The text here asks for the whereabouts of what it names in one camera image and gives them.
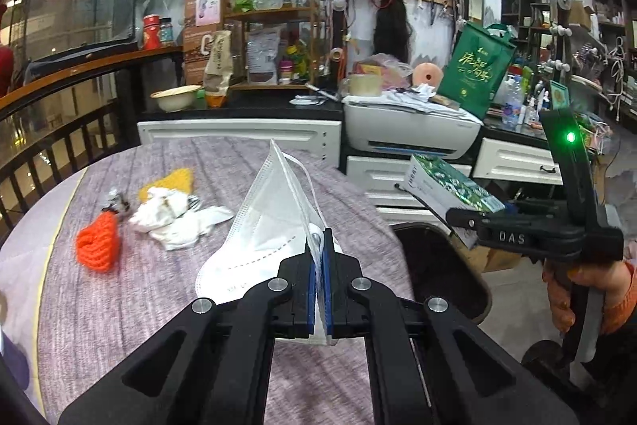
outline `plastic water bottle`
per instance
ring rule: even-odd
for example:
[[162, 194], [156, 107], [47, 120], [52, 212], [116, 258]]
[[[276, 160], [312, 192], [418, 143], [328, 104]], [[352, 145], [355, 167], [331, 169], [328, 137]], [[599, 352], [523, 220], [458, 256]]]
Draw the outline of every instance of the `plastic water bottle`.
[[506, 101], [502, 107], [502, 123], [505, 127], [513, 129], [518, 124], [523, 96], [522, 77], [518, 75], [510, 77]]

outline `printer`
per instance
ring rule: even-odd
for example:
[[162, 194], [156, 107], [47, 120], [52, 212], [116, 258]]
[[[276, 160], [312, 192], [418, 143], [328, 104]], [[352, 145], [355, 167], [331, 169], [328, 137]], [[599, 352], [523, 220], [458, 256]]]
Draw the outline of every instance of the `printer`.
[[368, 152], [411, 155], [424, 153], [459, 159], [476, 140], [482, 122], [442, 108], [422, 111], [398, 105], [344, 100], [345, 129], [353, 148]]

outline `metal screw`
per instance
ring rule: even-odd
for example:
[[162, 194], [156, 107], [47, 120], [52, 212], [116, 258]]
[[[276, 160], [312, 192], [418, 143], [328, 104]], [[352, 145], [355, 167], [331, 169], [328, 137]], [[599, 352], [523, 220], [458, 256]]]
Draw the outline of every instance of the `metal screw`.
[[206, 298], [199, 298], [193, 301], [190, 307], [194, 313], [206, 313], [212, 308], [212, 302]]
[[447, 301], [443, 298], [431, 298], [427, 301], [427, 306], [429, 306], [431, 311], [443, 313], [444, 311], [447, 311], [447, 308], [449, 308], [449, 303], [447, 303]]
[[369, 281], [367, 278], [355, 278], [352, 280], [352, 288], [364, 292], [365, 290], [369, 290], [371, 288], [371, 281]]
[[287, 288], [287, 281], [283, 278], [274, 278], [268, 282], [268, 288], [273, 292], [282, 292]]

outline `purple bottle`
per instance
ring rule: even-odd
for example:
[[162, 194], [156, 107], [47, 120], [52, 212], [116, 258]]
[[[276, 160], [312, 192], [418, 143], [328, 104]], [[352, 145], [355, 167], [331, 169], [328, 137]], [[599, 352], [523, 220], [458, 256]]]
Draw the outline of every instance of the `purple bottle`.
[[27, 357], [12, 343], [0, 329], [0, 355], [18, 382], [18, 387], [26, 391], [29, 387], [29, 363]]

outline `white drawer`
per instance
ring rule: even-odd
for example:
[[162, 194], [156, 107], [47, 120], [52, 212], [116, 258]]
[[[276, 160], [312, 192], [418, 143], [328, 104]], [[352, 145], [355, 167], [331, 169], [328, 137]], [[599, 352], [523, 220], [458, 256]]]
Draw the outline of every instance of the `white drawer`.
[[482, 140], [472, 177], [562, 185], [549, 150], [489, 138]]
[[306, 150], [338, 168], [341, 154], [340, 121], [310, 119], [182, 119], [137, 124], [142, 145], [168, 137], [207, 135], [274, 139], [281, 146]]
[[[469, 165], [454, 164], [453, 167], [467, 176], [471, 173]], [[411, 194], [396, 188], [396, 184], [403, 183], [407, 168], [409, 161], [375, 157], [347, 158], [347, 176], [359, 188], [365, 190], [365, 194], [375, 206], [422, 207]]]
[[376, 208], [380, 216], [382, 216], [389, 224], [394, 223], [408, 223], [417, 221], [421, 223], [431, 223], [438, 226], [447, 234], [451, 234], [451, 231], [437, 219], [431, 212], [427, 210], [412, 210], [406, 208]]

